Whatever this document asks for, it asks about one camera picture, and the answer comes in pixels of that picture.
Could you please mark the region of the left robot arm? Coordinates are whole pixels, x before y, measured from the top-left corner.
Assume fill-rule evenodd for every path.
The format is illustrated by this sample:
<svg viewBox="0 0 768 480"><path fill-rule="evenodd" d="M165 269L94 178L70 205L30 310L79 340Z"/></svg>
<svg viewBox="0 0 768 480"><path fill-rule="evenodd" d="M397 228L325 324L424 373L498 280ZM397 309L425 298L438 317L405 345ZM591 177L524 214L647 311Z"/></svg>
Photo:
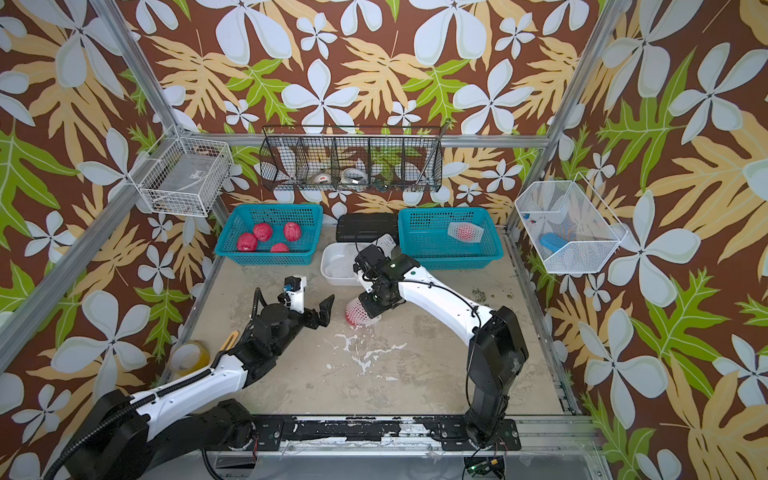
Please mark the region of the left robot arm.
<svg viewBox="0 0 768 480"><path fill-rule="evenodd" d="M330 323L334 296L298 311L302 294L284 291L268 304L256 291L243 334L210 365L159 388L102 397L45 478L65 470L74 479L138 479L193 450L245 439L252 415L231 394L272 370L302 329Z"/></svg>

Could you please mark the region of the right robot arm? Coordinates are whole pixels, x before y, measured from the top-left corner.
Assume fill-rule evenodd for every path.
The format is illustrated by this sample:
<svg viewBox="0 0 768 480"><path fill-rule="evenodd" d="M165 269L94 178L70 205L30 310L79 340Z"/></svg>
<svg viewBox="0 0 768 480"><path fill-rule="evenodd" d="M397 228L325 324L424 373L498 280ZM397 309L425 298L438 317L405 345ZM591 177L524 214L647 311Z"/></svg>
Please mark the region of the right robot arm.
<svg viewBox="0 0 768 480"><path fill-rule="evenodd" d="M382 315L410 303L431 314L467 346L464 416L474 447L496 441L502 430L513 381L529 358L517 316L507 307L478 304L433 276L407 255L391 259L369 245L357 253L353 271L363 292L348 303L345 318L355 326L371 325Z"/></svg>

